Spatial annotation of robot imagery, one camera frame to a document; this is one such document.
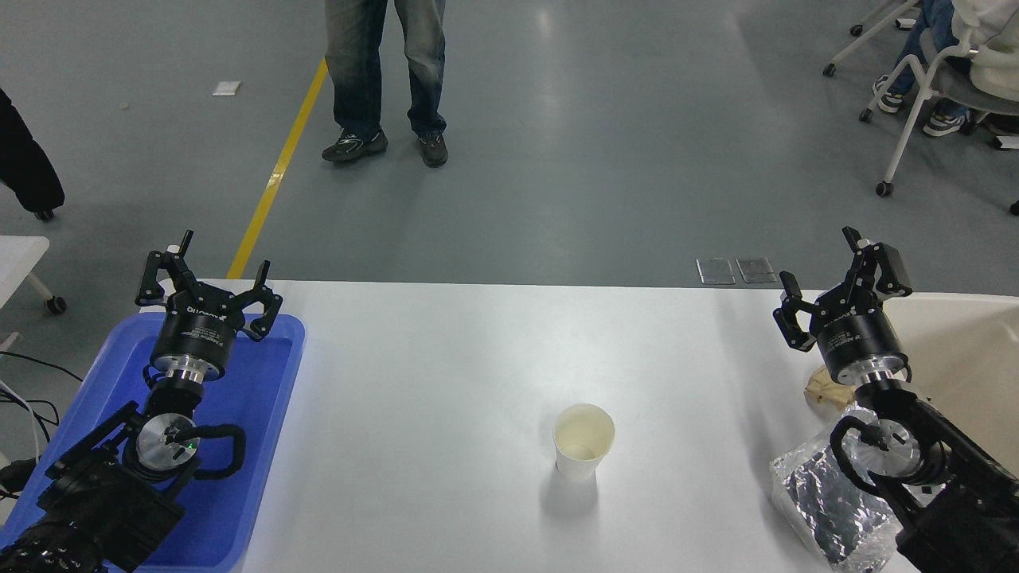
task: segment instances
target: yellow floor line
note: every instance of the yellow floor line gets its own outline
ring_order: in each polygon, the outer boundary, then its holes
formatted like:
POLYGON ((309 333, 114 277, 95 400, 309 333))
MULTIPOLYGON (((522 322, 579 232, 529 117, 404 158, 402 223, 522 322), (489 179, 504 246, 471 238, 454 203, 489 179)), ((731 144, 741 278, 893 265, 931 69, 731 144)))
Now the yellow floor line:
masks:
POLYGON ((227 278, 240 278, 245 267, 248 265, 248 259, 252 256, 252 250, 255 249, 258 236, 262 232, 262 225, 269 215, 269 209, 272 208, 273 200, 276 199, 279 184, 283 180, 283 174, 286 173, 286 166, 290 164, 290 157, 293 155, 294 148, 298 147, 298 142, 301 141, 301 134, 305 131, 305 123, 308 122, 308 116, 312 112, 315 100, 318 99, 318 93, 322 89, 325 73, 325 59, 323 59, 319 62, 319 67, 315 72, 315 79, 312 80, 312 85, 308 88, 308 94, 305 96, 304 103, 301 104, 301 111, 298 112, 298 118, 293 120, 293 125, 290 127, 290 135, 286 137, 286 143, 283 144, 283 150, 279 152, 279 159, 276 160, 276 166, 272 169, 269 183, 266 184, 265 191, 262 192, 262 199, 259 200, 258 207, 255 208, 255 214, 252 215, 252 220, 248 223, 248 230, 245 231, 245 237, 240 240, 237 253, 233 255, 230 270, 226 272, 227 278))

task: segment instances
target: blue jeans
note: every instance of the blue jeans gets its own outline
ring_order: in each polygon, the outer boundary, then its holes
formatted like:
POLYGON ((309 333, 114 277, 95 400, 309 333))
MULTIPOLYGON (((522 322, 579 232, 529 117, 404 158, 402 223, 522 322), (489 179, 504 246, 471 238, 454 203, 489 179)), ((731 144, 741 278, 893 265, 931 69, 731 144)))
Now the blue jeans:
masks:
MULTIPOLYGON (((952 0, 923 0, 920 7, 920 16, 916 18, 916 24, 909 32, 909 37, 906 38, 906 45, 903 46, 902 53, 895 60, 896 65, 910 54, 920 58, 920 63, 923 65, 927 65, 927 60, 923 57, 923 50, 920 48, 920 34, 928 28, 934 41, 934 48, 938 52, 949 46, 958 44, 959 39, 952 35, 952 16, 954 14, 955 8, 952 6, 952 0)), ((950 57, 946 61, 959 71, 969 74, 969 68, 972 65, 970 60, 950 57)), ((914 83, 916 83, 916 76, 913 75, 913 69, 906 66, 895 83, 889 87, 889 93, 908 94, 913 88, 914 83)), ((966 106, 952 100, 942 99, 937 104, 936 112, 949 117, 959 117, 966 113, 967 109, 966 106)))
MULTIPOLYGON (((404 27, 404 54, 411 72, 411 109, 407 116, 419 137, 433 137, 446 126, 439 115, 445 36, 445 0, 393 0, 404 27)), ((368 140, 380 128, 382 70, 379 45, 387 0, 325 0, 326 48, 335 95, 336 123, 368 140)))

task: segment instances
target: jeans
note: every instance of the jeans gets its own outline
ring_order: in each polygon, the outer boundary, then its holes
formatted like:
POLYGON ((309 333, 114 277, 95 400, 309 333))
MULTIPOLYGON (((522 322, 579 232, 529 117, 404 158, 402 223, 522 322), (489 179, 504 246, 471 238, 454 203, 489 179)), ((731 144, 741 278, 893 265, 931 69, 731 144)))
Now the jeans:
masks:
MULTIPOLYGON (((407 116, 418 137, 440 135, 439 115, 445 36, 445 0, 393 0, 404 28, 404 54, 411 75, 411 109, 407 116)), ((382 115, 382 70, 379 45, 387 0, 325 0, 326 48, 335 93, 336 123, 363 140, 378 133, 382 115)))
MULTIPOLYGON (((952 16, 954 14, 955 8, 952 6, 951 0, 923 0, 920 7, 920 16, 916 18, 916 23, 909 32, 909 37, 906 38, 906 45, 903 46, 902 53, 899 54, 899 58, 895 61, 896 65, 910 54, 920 58, 920 63, 923 65, 927 65, 927 60, 923 57, 923 50, 920 48, 920 34, 928 28, 934 41, 934 48, 938 52, 949 46, 958 44, 959 39, 952 35, 952 16)), ((966 74, 969 74, 969 68, 972 65, 970 60, 956 57, 950 57, 946 62, 966 74)), ((916 83, 916 76, 913 75, 913 69, 906 66, 895 83, 889 87, 889 93, 908 94, 913 88, 914 83, 916 83)), ((966 113, 967 109, 966 106, 952 100, 942 99, 937 104, 936 112, 941 115, 954 118, 966 113)))
POLYGON ((3 90, 0 90, 0 181, 14 192, 25 211, 38 213, 63 205, 63 188, 53 164, 32 138, 3 90))

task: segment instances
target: sneaker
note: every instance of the sneaker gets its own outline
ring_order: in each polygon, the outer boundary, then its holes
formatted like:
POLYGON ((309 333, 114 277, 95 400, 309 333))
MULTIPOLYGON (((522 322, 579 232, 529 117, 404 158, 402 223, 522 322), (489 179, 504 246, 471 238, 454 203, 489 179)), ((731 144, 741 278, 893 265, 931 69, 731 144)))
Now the sneaker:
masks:
POLYGON ((389 141, 385 139, 385 134, 382 133, 381 128, 368 141, 343 129, 336 143, 322 150, 322 159, 333 163, 346 163, 364 155, 381 153, 387 147, 389 147, 389 141))
POLYGON ((958 117, 951 117, 948 115, 942 115, 937 113, 935 109, 933 113, 930 114, 930 118, 927 119, 927 124, 923 126, 923 133, 927 134, 931 138, 940 138, 942 136, 947 136, 949 134, 954 134, 962 128, 966 123, 966 116, 969 113, 963 113, 958 117))
POLYGON ((429 167, 444 165, 449 159, 449 152, 446 151, 442 134, 418 138, 418 144, 421 146, 421 159, 429 167))
MULTIPOLYGON (((874 85, 870 87, 870 92, 876 96, 877 92, 880 92, 881 88, 884 87, 884 84, 888 84, 888 75, 881 75, 874 81, 874 85)), ((884 113, 895 113, 902 107, 902 101, 905 97, 905 94, 884 94, 881 96, 881 99, 877 100, 877 107, 881 108, 881 111, 884 113)))

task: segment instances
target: gray floor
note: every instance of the gray floor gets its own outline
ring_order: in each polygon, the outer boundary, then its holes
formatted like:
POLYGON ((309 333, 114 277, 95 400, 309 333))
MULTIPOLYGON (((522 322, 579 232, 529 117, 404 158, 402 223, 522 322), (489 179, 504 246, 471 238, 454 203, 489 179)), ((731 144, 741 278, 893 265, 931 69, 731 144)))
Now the gray floor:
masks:
MULTIPOLYGON (((275 278, 701 287, 695 258, 761 255, 822 289, 851 224, 898 247, 917 290, 1019 295, 1016 156, 986 132, 917 134, 896 195, 874 196, 905 113, 856 116, 905 35, 820 74, 873 4, 450 2, 441 169, 408 127, 390 13, 388 152, 321 161, 338 135, 327 81, 246 276, 267 258, 275 278)), ((197 274, 225 275, 323 45, 318 0, 0 0, 0 86, 68 194, 43 224, 0 193, 0 232, 50 238, 37 270, 71 307, 46 316, 22 288, 0 310, 13 350, 84 373, 135 312, 146 253, 185 228, 197 274), (223 80, 236 97, 210 97, 223 80)), ((61 409, 75 387, 6 358, 0 377, 61 409)), ((29 456, 6 408, 0 451, 29 456)))

